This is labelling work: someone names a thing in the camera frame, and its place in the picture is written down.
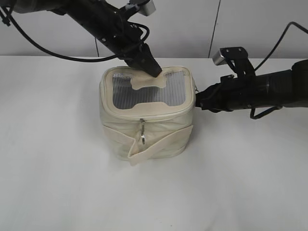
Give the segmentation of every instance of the robotic arm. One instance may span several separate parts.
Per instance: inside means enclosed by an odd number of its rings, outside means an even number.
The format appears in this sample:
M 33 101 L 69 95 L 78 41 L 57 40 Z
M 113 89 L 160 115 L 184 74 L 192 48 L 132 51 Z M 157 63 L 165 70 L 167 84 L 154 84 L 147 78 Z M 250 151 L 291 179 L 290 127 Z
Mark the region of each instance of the robotic arm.
M 128 66 L 143 70 L 153 77 L 162 71 L 149 46 L 141 39 L 143 31 L 140 27 L 146 28 L 149 33 L 148 28 L 128 22 L 138 12 L 145 16 L 153 13 L 155 6 L 152 0 L 130 0 L 121 9 L 105 0 L 0 0 L 0 6 L 11 7 L 18 13 L 47 10 L 58 15 L 68 14 L 109 50 L 119 54 L 119 58 Z M 4 23 L 9 25 L 4 15 L 1 16 Z
M 213 61 L 227 64 L 237 74 L 220 78 L 196 95 L 196 107 L 214 113 L 251 109 L 250 118 L 260 119 L 283 107 L 308 107 L 308 60 L 291 70 L 256 76 L 248 53 L 243 47 L 220 49 Z M 271 107 L 255 115 L 256 108 Z
M 0 7 L 7 15 L 5 17 L 0 11 L 3 22 L 9 25 L 11 21 L 17 29 L 18 24 L 10 16 L 12 10 L 19 13 L 48 10 L 59 15 L 68 14 L 117 54 L 114 57 L 124 60 L 130 67 L 143 70 L 153 77 L 157 77 L 162 71 L 153 58 L 149 46 L 144 43 L 149 29 L 128 22 L 128 19 L 138 12 L 146 16 L 153 13 L 155 6 L 152 0 L 130 0 L 121 9 L 105 0 L 0 0 Z M 301 25 L 289 23 L 262 64 L 275 51 L 290 25 L 295 25 L 308 34 L 308 30 Z M 140 27 L 147 29 L 147 35 L 143 39 Z M 198 93 L 196 107 L 214 113 L 251 109 L 252 119 L 262 118 L 283 107 L 308 107 L 308 60 L 296 63 L 292 70 L 262 76 L 256 76 L 255 69 L 248 60 L 248 53 L 243 47 L 220 49 L 213 60 L 216 65 L 227 64 L 237 77 L 234 75 L 221 77 L 220 83 Z M 271 108 L 255 115 L 256 108 L 262 107 Z

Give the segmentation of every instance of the bag strap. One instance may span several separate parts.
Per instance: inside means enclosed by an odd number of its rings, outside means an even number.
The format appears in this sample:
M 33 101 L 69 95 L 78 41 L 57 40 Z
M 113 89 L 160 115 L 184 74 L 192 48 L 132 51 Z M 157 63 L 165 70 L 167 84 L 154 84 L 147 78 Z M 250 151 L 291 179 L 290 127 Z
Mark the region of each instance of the bag strap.
M 131 145 L 129 153 L 128 153 L 128 160 L 132 166 L 135 166 L 145 160 L 150 159 L 154 154 L 167 148 L 170 144 L 178 140 L 187 139 L 192 132 L 192 128 L 193 128 L 193 125 L 183 128 L 181 130 L 175 131 L 167 135 L 160 141 L 156 142 L 155 144 L 150 146 L 148 149 L 139 153 L 138 144 L 136 142 L 136 139 L 129 137 L 119 131 L 116 131 L 109 127 L 104 126 L 105 133 L 110 139 L 119 141 L 122 144 Z
M 142 161 L 150 159 L 154 154 L 157 152 L 167 148 L 170 144 L 185 139 L 189 137 L 190 133 L 192 132 L 193 125 L 183 128 L 181 130 L 178 130 L 176 132 L 171 133 L 170 135 L 167 135 L 157 143 L 150 146 L 148 149 L 144 150 L 143 152 L 134 154 L 132 153 L 132 149 L 130 150 L 128 154 L 128 160 L 132 166 L 135 166 L 139 164 Z

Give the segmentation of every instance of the white cosmetic bag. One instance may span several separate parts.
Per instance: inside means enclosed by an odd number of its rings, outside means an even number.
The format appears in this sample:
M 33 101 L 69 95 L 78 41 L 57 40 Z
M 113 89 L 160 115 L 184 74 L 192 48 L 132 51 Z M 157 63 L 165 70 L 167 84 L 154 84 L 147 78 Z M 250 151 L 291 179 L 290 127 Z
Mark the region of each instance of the white cosmetic bag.
M 157 77 L 129 67 L 105 72 L 100 83 L 101 121 L 121 159 L 136 165 L 184 151 L 192 131 L 195 84 L 184 67 Z

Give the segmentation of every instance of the bag lid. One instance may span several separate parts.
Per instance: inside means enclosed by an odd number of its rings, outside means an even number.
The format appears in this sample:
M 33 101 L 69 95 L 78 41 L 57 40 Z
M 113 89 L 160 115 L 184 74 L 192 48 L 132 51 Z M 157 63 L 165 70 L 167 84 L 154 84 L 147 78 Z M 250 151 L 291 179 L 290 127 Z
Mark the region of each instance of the bag lid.
M 104 110 L 128 120 L 163 119 L 191 110 L 195 85 L 185 67 L 166 67 L 154 78 L 130 67 L 105 72 L 100 84 Z

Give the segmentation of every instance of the white table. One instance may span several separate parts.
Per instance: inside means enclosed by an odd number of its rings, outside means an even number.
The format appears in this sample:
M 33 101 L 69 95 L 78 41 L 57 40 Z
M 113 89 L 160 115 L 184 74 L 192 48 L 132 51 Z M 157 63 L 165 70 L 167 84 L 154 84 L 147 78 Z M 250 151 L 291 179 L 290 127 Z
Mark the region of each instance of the white table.
M 191 69 L 200 90 L 231 74 L 208 59 L 158 61 Z M 308 109 L 258 121 L 196 109 L 183 154 L 131 167 L 99 120 L 101 76 L 122 64 L 0 57 L 1 231 L 308 229 Z

